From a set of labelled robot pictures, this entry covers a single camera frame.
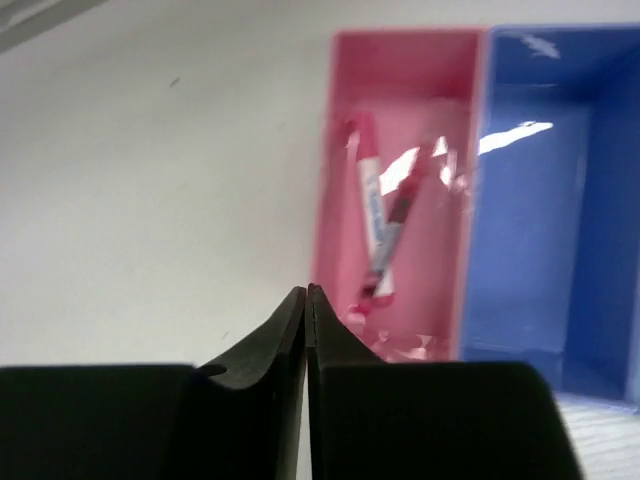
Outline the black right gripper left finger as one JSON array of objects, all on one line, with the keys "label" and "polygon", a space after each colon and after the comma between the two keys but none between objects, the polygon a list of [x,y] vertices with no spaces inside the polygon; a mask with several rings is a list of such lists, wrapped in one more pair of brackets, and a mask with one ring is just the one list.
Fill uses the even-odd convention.
[{"label": "black right gripper left finger", "polygon": [[304,380],[306,290],[191,374],[174,433],[177,479],[293,479]]}]

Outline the pink white pen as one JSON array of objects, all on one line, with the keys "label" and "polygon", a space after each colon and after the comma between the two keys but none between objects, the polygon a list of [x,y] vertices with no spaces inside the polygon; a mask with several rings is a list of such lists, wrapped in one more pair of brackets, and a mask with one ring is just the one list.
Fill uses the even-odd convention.
[{"label": "pink white pen", "polygon": [[377,130],[372,113],[355,112],[347,121],[347,152],[355,165],[359,186],[367,267],[370,267],[376,251],[384,243],[386,212],[380,182],[380,156]]}]

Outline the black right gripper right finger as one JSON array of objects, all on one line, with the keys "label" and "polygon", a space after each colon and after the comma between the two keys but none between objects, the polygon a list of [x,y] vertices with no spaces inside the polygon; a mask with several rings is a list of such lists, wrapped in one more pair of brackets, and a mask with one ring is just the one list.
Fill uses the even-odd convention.
[{"label": "black right gripper right finger", "polygon": [[311,283],[305,304],[305,346],[314,479],[342,479],[338,464],[347,458],[355,409],[351,381],[380,359],[338,318],[323,288]]}]

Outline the red pen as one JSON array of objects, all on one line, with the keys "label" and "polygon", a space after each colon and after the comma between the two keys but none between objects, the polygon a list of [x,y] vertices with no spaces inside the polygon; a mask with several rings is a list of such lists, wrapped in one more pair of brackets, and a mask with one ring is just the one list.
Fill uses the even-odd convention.
[{"label": "red pen", "polygon": [[411,208],[423,180],[431,170],[435,146],[435,142],[428,142],[417,147],[407,174],[396,185],[395,200],[382,225],[382,241],[374,249],[360,288],[359,298],[362,301],[370,301],[376,297],[380,285],[391,269]]}]

